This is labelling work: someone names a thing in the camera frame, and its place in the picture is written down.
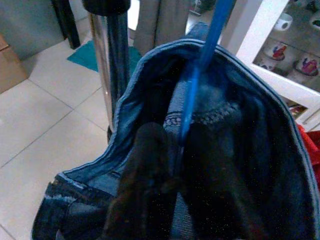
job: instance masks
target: white tile floor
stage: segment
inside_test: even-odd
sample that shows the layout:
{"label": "white tile floor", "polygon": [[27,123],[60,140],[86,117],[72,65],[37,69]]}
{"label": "white tile floor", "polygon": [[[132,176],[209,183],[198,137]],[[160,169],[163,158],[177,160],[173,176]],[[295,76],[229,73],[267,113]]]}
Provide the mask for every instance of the white tile floor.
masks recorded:
{"label": "white tile floor", "polygon": [[30,77],[0,94],[0,240],[30,240],[48,182],[107,147],[99,74],[69,62],[73,52],[63,41],[32,56]]}

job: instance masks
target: cardboard box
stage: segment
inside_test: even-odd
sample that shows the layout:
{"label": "cardboard box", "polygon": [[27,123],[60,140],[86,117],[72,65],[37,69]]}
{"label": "cardboard box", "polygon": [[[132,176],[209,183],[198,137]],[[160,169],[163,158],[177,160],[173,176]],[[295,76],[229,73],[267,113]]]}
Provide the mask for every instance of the cardboard box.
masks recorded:
{"label": "cardboard box", "polygon": [[0,35],[0,93],[28,78],[18,56]]}

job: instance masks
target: teal mat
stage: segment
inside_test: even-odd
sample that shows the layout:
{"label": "teal mat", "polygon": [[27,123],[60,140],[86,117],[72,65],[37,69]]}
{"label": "teal mat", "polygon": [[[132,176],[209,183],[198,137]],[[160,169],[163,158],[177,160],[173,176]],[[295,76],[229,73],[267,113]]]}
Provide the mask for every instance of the teal mat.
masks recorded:
{"label": "teal mat", "polygon": [[[129,47],[129,67],[130,76],[134,72],[141,55],[134,47]],[[96,51],[94,42],[88,41],[85,45],[79,47],[74,54],[69,56],[67,60],[98,72],[98,65],[96,59]]]}

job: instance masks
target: blue jeans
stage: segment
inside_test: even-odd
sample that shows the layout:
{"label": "blue jeans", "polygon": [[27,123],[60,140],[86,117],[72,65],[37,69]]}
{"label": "blue jeans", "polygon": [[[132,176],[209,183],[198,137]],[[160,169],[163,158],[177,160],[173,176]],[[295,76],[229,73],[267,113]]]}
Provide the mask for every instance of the blue jeans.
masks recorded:
{"label": "blue jeans", "polygon": [[[55,239],[58,229],[67,239],[99,236],[135,133],[142,124],[163,124],[170,136],[173,164],[186,92],[186,81],[180,75],[203,44],[195,39],[177,40],[153,49],[139,61],[117,103],[115,133],[108,148],[95,161],[61,172],[49,183],[34,221],[34,240]],[[217,134],[224,154],[236,159],[270,239],[320,240],[317,183],[286,104],[219,46],[199,82],[192,122],[207,125]],[[190,221],[180,198],[172,235],[192,236]]]}

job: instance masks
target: white cabinet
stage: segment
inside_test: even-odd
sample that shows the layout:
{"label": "white cabinet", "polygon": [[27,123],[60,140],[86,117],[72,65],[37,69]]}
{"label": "white cabinet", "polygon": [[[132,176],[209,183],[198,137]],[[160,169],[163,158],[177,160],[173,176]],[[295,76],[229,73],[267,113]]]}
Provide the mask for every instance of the white cabinet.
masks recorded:
{"label": "white cabinet", "polygon": [[306,131],[320,128],[320,0],[237,0],[220,44],[281,96],[305,107],[296,121]]}

